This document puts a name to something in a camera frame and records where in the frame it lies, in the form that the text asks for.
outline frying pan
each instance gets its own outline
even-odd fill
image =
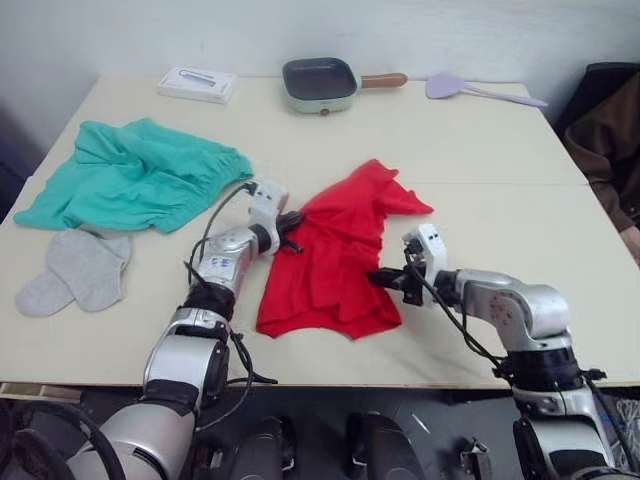
[[[349,108],[360,88],[394,88],[407,83],[404,73],[356,77],[338,58],[292,60],[282,67],[287,96],[302,113],[338,112]]]

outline purple spatula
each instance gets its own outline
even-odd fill
[[[531,105],[532,107],[546,107],[549,105],[544,100],[539,100],[537,98],[521,97],[520,95],[510,95],[508,93],[490,92],[483,88],[474,87],[473,85],[469,85],[462,78],[455,77],[453,75],[441,74],[427,80],[427,97],[429,98],[447,98],[456,95],[463,90],[470,90],[488,97],[508,100],[510,102]]]

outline white box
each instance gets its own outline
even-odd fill
[[[160,95],[227,103],[236,87],[233,73],[192,67],[172,67],[156,87]]]

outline gray sock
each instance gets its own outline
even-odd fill
[[[98,263],[93,263],[91,252],[96,253],[97,258],[101,259]],[[74,289],[82,299],[78,303],[84,310],[102,310],[118,301],[120,299],[120,272],[131,258],[131,239],[129,237],[101,239],[82,230],[65,230],[56,234],[51,241],[47,250],[47,261],[50,257],[52,263],[56,265],[55,269],[47,268],[44,273],[34,278],[16,295],[16,306],[25,315],[31,317],[53,315],[73,301],[74,293],[70,284],[65,283],[59,275],[70,276],[70,283],[75,286]],[[76,259],[69,261],[70,257],[76,257]],[[112,261],[105,261],[109,257],[116,258],[111,259]],[[60,265],[65,262],[69,265],[75,265],[75,267],[67,268]],[[108,272],[89,274],[88,277],[92,279],[91,283],[80,285],[78,288],[82,279],[87,278],[87,269],[100,269],[101,266],[107,264],[114,265],[112,268],[117,269],[115,288],[113,285],[107,284],[105,286],[100,282],[101,275],[104,275],[104,278],[113,279],[113,275],[109,275]]]

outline wooden handle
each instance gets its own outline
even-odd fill
[[[362,77],[362,88],[395,88],[407,83],[404,73],[387,73],[385,75],[365,75]]]

